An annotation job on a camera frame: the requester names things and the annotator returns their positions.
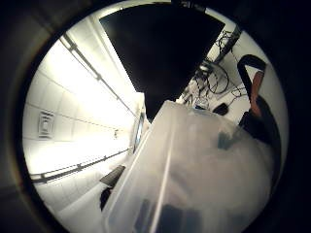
white tiled wall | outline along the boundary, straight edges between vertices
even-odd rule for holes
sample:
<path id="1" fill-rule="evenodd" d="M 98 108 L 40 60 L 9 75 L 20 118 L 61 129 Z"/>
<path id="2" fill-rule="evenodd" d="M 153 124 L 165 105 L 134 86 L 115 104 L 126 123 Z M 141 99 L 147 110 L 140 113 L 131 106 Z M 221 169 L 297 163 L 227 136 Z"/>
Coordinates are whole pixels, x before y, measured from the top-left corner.
<path id="1" fill-rule="evenodd" d="M 136 112 L 135 89 L 129 78 L 116 70 L 94 33 L 87 20 L 69 32 L 96 70 Z M 52 133 L 46 138 L 39 137 L 41 112 L 53 118 Z M 125 150 L 130 144 L 134 120 L 107 87 L 99 84 L 57 41 L 39 66 L 26 98 L 22 134 L 28 171 L 45 173 Z M 35 186 L 47 206 L 59 212 L 96 186 L 126 155 L 124 152 L 82 172 Z"/>

translucent plastic bin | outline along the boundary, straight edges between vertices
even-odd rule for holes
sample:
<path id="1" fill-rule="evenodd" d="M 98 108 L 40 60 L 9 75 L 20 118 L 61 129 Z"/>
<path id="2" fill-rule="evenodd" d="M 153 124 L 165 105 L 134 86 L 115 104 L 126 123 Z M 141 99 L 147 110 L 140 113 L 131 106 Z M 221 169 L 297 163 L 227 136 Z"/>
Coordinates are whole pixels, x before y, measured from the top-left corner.
<path id="1" fill-rule="evenodd" d="M 271 165 L 234 123 L 166 101 L 106 204 L 104 232 L 241 232 L 268 200 Z"/>

air vent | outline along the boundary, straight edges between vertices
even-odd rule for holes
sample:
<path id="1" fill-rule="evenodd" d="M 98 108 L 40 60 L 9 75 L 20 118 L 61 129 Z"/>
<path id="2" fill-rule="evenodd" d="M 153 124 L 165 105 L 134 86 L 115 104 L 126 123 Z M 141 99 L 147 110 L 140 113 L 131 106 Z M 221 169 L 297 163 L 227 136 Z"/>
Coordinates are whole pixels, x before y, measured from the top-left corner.
<path id="1" fill-rule="evenodd" d="M 39 117 L 39 138 L 52 138 L 52 125 L 54 122 L 54 115 L 41 112 Z"/>

black object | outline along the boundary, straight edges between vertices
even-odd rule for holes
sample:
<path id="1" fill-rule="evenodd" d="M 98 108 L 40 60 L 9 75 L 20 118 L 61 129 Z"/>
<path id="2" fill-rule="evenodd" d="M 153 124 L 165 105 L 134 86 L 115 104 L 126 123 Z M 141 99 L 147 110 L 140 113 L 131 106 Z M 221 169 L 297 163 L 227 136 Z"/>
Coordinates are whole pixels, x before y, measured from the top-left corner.
<path id="1" fill-rule="evenodd" d="M 104 189 L 100 195 L 100 210 L 103 211 L 107 201 L 108 201 L 108 198 L 110 197 L 110 194 L 111 194 L 111 190 L 112 188 L 110 187 L 106 187 L 106 189 Z"/>
<path id="2" fill-rule="evenodd" d="M 135 89 L 145 93 L 148 118 L 187 86 L 224 24 L 194 9 L 155 4 L 100 20 Z"/>
<path id="3" fill-rule="evenodd" d="M 220 104 L 213 110 L 213 113 L 218 114 L 220 116 L 226 115 L 227 112 L 228 112 L 228 107 L 226 103 Z"/>
<path id="4" fill-rule="evenodd" d="M 111 171 L 108 175 L 100 179 L 101 182 L 104 184 L 114 187 L 119 180 L 120 176 L 122 175 L 125 167 L 119 165 L 117 168 L 115 168 L 113 171 Z"/>
<path id="5" fill-rule="evenodd" d="M 246 88 L 249 99 L 251 99 L 252 81 L 245 68 L 246 65 L 260 69 L 264 72 L 265 63 L 260 58 L 251 54 L 242 56 L 239 62 L 237 63 L 237 70 Z"/>

white wall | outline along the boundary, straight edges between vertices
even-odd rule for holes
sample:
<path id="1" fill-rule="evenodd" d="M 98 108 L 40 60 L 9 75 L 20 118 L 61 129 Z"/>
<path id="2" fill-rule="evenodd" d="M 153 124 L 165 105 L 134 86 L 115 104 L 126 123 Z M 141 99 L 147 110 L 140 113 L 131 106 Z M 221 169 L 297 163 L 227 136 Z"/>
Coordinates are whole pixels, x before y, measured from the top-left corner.
<path id="1" fill-rule="evenodd" d="M 206 10 L 206 14 L 213 16 L 225 23 L 224 30 L 233 31 L 234 23 L 228 18 L 210 10 Z M 266 64 L 265 75 L 263 82 L 260 87 L 259 94 L 265 99 L 267 104 L 270 107 L 271 113 L 273 114 L 281 137 L 281 153 L 282 153 L 282 166 L 286 160 L 287 147 L 289 141 L 289 119 L 288 119 L 288 110 L 285 101 L 285 95 L 282 90 L 279 78 L 277 77 L 276 72 L 274 71 L 273 65 L 268 57 L 264 54 L 263 50 L 259 45 L 254 41 L 254 39 L 245 31 L 242 32 L 239 40 L 236 42 L 232 50 L 233 54 L 230 52 L 221 63 L 222 66 L 228 71 L 228 75 L 231 79 L 237 80 L 236 77 L 239 77 L 236 64 L 237 60 L 240 60 L 245 54 L 253 54 L 260 59 L 262 59 Z M 218 48 L 213 46 L 210 52 L 208 53 L 209 57 L 215 58 L 218 55 Z M 249 73 L 251 80 L 253 80 L 254 74 L 257 69 L 252 67 L 246 67 Z M 218 106 L 219 104 L 225 102 L 228 103 L 229 99 L 234 98 L 231 93 L 228 93 L 222 98 L 215 96 L 214 99 L 210 101 L 210 105 L 213 107 Z M 231 113 L 228 113 L 225 117 L 231 119 L 235 122 L 238 122 L 238 119 L 243 116 L 243 113 L 250 108 L 249 100 L 247 96 L 243 96 L 233 102 L 231 105 Z"/>
<path id="2" fill-rule="evenodd" d="M 139 113 L 141 100 L 128 75 L 120 68 L 121 63 L 116 64 L 114 51 L 107 50 L 104 41 L 98 39 L 90 19 L 75 25 L 68 34 L 102 78 L 134 113 Z M 42 113 L 52 119 L 48 138 L 39 137 Z M 26 97 L 22 141 L 28 171 L 45 173 L 125 150 L 130 147 L 134 122 L 131 112 L 57 41 L 40 64 Z M 58 216 L 126 157 L 124 152 L 83 172 L 35 186 Z"/>

